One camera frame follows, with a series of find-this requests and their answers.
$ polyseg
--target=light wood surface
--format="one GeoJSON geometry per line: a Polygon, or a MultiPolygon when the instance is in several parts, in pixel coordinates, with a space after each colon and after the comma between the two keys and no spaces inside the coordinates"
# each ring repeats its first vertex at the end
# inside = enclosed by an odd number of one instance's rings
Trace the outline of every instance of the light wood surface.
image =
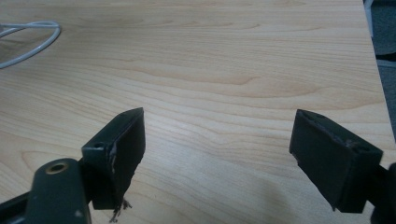
{"type": "MultiPolygon", "coordinates": [[[[40,20],[60,37],[0,70],[1,202],[143,106],[147,150],[119,223],[369,223],[368,203],[333,212],[289,154],[302,108],[396,161],[361,0],[0,2],[0,22],[40,20]]],[[[2,38],[0,60],[48,35],[2,38]]]]}

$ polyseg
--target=wood grain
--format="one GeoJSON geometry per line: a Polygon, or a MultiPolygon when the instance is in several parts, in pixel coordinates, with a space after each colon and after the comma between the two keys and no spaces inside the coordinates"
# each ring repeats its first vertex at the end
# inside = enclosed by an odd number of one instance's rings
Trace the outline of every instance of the wood grain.
{"type": "MultiPolygon", "coordinates": [[[[369,223],[370,204],[333,212],[289,154],[302,108],[396,161],[360,0],[0,3],[1,22],[39,20],[59,22],[60,37],[0,70],[1,202],[143,106],[147,151],[119,223],[369,223]]],[[[2,38],[0,60],[48,35],[2,38]]]]}

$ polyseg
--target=round hole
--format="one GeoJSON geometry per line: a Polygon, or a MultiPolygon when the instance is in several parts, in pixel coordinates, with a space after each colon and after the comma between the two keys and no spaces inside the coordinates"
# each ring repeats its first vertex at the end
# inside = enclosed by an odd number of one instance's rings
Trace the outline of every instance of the round hole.
{"type": "Polygon", "coordinates": [[[93,145],[93,147],[105,147],[105,143],[95,143],[95,145],[93,145]]]}
{"type": "Polygon", "coordinates": [[[55,175],[59,174],[60,172],[66,170],[68,167],[66,162],[58,162],[53,165],[51,165],[49,168],[47,168],[46,173],[48,175],[55,175]]]}

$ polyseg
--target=white cable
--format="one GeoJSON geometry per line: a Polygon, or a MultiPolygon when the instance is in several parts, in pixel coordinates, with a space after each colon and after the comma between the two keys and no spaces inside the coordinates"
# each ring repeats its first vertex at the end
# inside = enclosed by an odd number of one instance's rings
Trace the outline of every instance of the white cable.
{"type": "Polygon", "coordinates": [[[33,55],[37,54],[41,50],[45,49],[48,47],[61,33],[61,26],[56,22],[56,21],[34,21],[34,22],[29,22],[26,24],[1,24],[0,23],[0,38],[5,36],[5,35],[10,35],[14,32],[17,32],[19,30],[23,30],[26,28],[43,28],[43,29],[55,29],[53,32],[52,36],[50,36],[44,43],[41,45],[35,47],[34,49],[30,50],[27,53],[22,54],[21,56],[18,56],[12,60],[9,60],[8,62],[0,63],[0,69],[5,68],[8,66],[11,66],[12,64],[15,63],[20,63],[23,60],[26,60],[33,55]]]}

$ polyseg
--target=floor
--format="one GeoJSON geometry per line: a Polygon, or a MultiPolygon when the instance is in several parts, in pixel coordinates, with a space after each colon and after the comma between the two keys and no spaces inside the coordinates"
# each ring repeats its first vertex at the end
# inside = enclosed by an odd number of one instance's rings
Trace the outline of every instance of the floor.
{"type": "MultiPolygon", "coordinates": [[[[396,0],[375,0],[372,5],[375,54],[396,52],[396,0]]],[[[377,61],[387,100],[393,135],[396,134],[396,63],[377,61]]]]}

